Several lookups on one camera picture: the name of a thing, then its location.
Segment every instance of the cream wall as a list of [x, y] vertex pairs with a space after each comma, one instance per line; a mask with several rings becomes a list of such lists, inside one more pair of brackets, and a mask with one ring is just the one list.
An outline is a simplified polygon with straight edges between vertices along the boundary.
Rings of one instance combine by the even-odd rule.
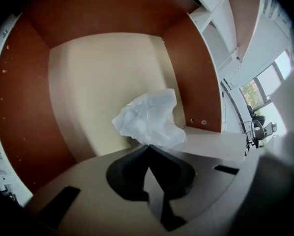
[[53, 48], [50, 95], [59, 128], [77, 161], [131, 147], [111, 120], [143, 93], [176, 92], [175, 123], [185, 125], [183, 106], [162, 38], [107, 33], [74, 39]]

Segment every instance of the plastic bag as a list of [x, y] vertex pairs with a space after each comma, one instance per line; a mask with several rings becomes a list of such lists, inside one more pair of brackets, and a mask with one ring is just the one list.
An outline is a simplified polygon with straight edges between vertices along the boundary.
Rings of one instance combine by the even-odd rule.
[[141, 144], [171, 148], [186, 140], [184, 130], [170, 123], [175, 106], [173, 89], [145, 93], [122, 108], [112, 123], [122, 136]]

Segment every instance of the black cutout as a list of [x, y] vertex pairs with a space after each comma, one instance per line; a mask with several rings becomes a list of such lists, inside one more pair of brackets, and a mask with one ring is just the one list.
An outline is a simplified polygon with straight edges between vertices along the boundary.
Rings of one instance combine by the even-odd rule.
[[65, 187], [37, 214], [37, 218], [49, 227], [56, 229], [79, 192], [80, 189], [71, 186]]
[[174, 216], [169, 200], [185, 196], [192, 188], [196, 172], [190, 164], [155, 146], [144, 146], [113, 162], [107, 169], [106, 178], [111, 188], [124, 199], [148, 202], [149, 195], [143, 190], [148, 168], [164, 191], [161, 223], [168, 231], [184, 225], [185, 220]]
[[217, 165], [214, 168], [214, 170], [222, 171], [222, 172], [229, 173], [229, 174], [232, 174], [232, 175], [236, 175], [239, 172], [239, 169], [231, 168], [231, 167], [223, 166], [223, 165]]

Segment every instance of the white plastic bag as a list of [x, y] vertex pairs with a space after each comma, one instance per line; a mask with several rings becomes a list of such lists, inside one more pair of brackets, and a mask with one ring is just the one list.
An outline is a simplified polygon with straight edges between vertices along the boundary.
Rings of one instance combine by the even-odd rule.
[[173, 89], [145, 93], [122, 108], [112, 123], [122, 136], [141, 144], [171, 148], [186, 139], [184, 130], [170, 123], [175, 106]]

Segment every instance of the window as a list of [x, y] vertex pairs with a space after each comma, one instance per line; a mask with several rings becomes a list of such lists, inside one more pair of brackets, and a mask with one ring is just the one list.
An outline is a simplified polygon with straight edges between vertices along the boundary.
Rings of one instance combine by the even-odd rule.
[[265, 128], [269, 123], [277, 124], [277, 131], [266, 137], [267, 143], [273, 135], [284, 135], [286, 127], [270, 96], [292, 72], [292, 66], [287, 51], [284, 51], [267, 69], [240, 88], [247, 105], [260, 116], [265, 116]]

